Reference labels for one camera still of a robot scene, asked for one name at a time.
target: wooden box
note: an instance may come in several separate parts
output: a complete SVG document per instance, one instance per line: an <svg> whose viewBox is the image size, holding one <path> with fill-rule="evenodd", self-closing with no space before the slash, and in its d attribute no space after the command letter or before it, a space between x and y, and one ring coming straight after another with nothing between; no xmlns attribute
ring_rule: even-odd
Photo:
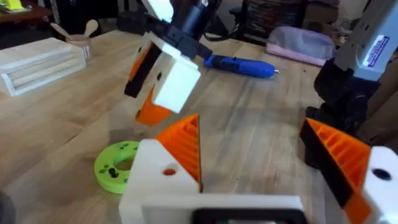
<svg viewBox="0 0 398 224"><path fill-rule="evenodd" d="M81 48L55 38L0 50L0 91L20 95L85 67Z"/></svg>

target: label sticker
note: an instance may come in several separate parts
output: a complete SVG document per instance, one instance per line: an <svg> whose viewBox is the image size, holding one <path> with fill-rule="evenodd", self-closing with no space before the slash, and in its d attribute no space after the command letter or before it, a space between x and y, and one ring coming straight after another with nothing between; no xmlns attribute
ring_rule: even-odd
<svg viewBox="0 0 398 224"><path fill-rule="evenodd" d="M390 37L379 35L373 42L372 47L366 55L365 60L363 61L363 65L373 67L379 59L381 52L384 50L389 40Z"/></svg>

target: screw hole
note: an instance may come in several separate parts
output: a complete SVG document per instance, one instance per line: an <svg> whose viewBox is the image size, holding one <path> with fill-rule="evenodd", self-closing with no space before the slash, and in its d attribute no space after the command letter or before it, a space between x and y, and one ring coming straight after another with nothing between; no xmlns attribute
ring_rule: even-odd
<svg viewBox="0 0 398 224"><path fill-rule="evenodd" d="M157 81L159 81L161 78L162 78L162 72L159 72L159 74L157 74L156 79L157 79Z"/></svg>
<svg viewBox="0 0 398 224"><path fill-rule="evenodd" d="M178 171L178 165L177 164L169 164L163 170L163 175L172 176L172 175L175 175L177 173L177 171Z"/></svg>
<svg viewBox="0 0 398 224"><path fill-rule="evenodd" d="M166 170L163 170L163 175L174 175L176 171L174 169L168 168Z"/></svg>
<svg viewBox="0 0 398 224"><path fill-rule="evenodd" d="M391 180L392 179L391 174L389 172L385 171L384 169L373 169L372 172L376 177L378 177L382 180Z"/></svg>
<svg viewBox="0 0 398 224"><path fill-rule="evenodd" d="M119 173L116 172L116 169L114 169L114 168L110 168L110 169L108 170L108 172L109 172L109 174L110 174L110 176L111 176L112 178L118 178L118 177L119 177Z"/></svg>

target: green 3d-printed ring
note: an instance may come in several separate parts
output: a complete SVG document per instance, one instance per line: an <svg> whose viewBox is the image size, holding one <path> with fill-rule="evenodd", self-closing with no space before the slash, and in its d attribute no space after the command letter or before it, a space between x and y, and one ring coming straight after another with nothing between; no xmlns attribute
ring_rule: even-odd
<svg viewBox="0 0 398 224"><path fill-rule="evenodd" d="M123 141L104 149L94 163L94 173L97 182L105 190L122 194L127 185L129 170L116 168L120 162L127 159L134 160L139 142Z"/></svg>

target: blue power tool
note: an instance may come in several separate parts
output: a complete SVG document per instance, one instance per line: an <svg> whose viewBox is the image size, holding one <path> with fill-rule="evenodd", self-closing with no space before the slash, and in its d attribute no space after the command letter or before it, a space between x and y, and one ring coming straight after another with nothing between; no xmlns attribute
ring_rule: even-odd
<svg viewBox="0 0 398 224"><path fill-rule="evenodd" d="M220 55L210 56L205 60L205 65L210 68L227 70L256 78L269 78L275 73L280 73L267 62Z"/></svg>

